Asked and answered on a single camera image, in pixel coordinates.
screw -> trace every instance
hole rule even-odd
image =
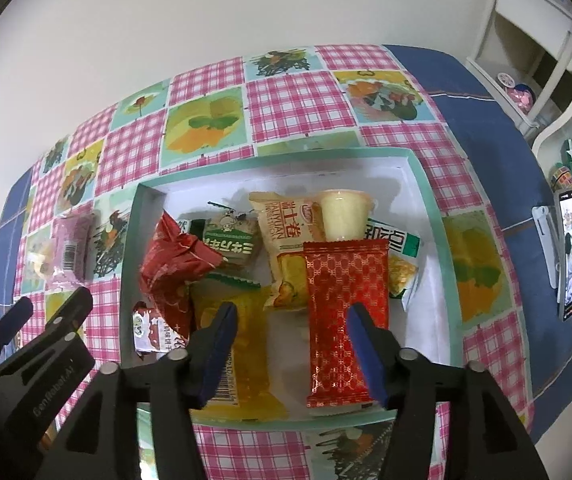
[[[168,352],[168,359],[171,361],[181,361],[185,356],[188,355],[188,352],[184,348],[175,348],[175,350],[170,350]]]
[[[478,374],[481,372],[486,371],[486,367],[481,364],[479,361],[471,361],[468,363],[468,368],[470,368],[471,370],[473,370],[474,372],[477,372]]]
[[[99,371],[104,375],[113,374],[117,370],[119,370],[119,365],[112,361],[102,364],[101,368],[99,368]]]
[[[404,361],[414,361],[415,359],[417,359],[419,357],[419,354],[417,353],[417,351],[414,348],[402,348],[399,351],[399,356]]]

plastic cup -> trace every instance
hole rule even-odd
[[[374,202],[368,193],[352,189],[322,191],[317,201],[322,208],[326,241],[362,240]]]

